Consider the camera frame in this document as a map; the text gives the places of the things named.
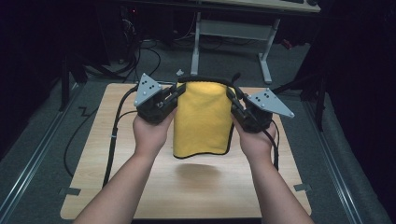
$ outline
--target forearm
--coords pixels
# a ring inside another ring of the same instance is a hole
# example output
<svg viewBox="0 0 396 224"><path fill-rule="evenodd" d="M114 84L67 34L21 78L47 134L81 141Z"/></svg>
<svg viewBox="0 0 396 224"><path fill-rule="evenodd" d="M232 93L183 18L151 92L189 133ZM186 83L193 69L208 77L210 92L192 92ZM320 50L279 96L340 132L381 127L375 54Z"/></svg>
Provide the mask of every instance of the forearm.
<svg viewBox="0 0 396 224"><path fill-rule="evenodd" d="M131 223L154 159L134 154L81 212L75 223Z"/></svg>
<svg viewBox="0 0 396 224"><path fill-rule="evenodd" d="M270 161L250 163L265 223L313 223Z"/></svg>

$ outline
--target person's left hand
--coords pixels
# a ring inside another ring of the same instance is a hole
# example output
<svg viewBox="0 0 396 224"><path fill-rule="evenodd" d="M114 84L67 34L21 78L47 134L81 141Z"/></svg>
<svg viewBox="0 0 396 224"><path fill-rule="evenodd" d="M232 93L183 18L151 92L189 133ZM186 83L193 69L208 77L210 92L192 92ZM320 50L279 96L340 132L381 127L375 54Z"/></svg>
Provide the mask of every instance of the person's left hand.
<svg viewBox="0 0 396 224"><path fill-rule="evenodd" d="M157 125L147 123L136 116L134 119L134 140L136 141L134 154L147 155L154 159L166 142L168 128L175 114L176 110Z"/></svg>

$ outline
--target person's left arm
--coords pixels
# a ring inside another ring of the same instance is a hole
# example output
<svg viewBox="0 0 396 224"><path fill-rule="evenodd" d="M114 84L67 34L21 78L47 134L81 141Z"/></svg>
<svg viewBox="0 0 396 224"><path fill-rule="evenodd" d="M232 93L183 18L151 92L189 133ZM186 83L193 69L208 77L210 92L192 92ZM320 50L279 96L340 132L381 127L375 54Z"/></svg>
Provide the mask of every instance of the person's left arm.
<svg viewBox="0 0 396 224"><path fill-rule="evenodd" d="M148 124L136 116L134 155L82 210L74 223L131 223L174 115L175 111L158 125Z"/></svg>

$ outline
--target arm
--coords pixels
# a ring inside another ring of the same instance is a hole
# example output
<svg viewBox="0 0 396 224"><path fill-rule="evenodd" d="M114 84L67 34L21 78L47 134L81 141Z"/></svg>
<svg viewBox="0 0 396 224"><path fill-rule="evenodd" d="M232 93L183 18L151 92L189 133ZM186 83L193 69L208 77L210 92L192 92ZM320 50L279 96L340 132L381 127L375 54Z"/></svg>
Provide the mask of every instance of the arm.
<svg viewBox="0 0 396 224"><path fill-rule="evenodd" d="M74 223L131 223L174 115L175 111L159 125L148 124L136 116L134 155L82 210Z"/></svg>
<svg viewBox="0 0 396 224"><path fill-rule="evenodd" d="M254 188L265 223L313 223L271 161L272 144L264 133L246 133L233 117L241 148L250 164ZM267 132L273 137L273 123Z"/></svg>

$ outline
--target person's right arm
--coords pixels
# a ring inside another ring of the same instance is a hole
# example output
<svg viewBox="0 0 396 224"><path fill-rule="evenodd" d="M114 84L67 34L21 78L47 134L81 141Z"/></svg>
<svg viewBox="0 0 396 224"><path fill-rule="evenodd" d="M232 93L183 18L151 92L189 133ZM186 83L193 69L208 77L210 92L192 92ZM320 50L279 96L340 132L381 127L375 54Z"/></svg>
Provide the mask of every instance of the person's right arm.
<svg viewBox="0 0 396 224"><path fill-rule="evenodd" d="M234 117L233 123L239 132L241 148L250 164L265 223L314 223L273 165L272 144L268 137L264 133L246 133ZM276 128L273 123L267 132L275 137Z"/></svg>

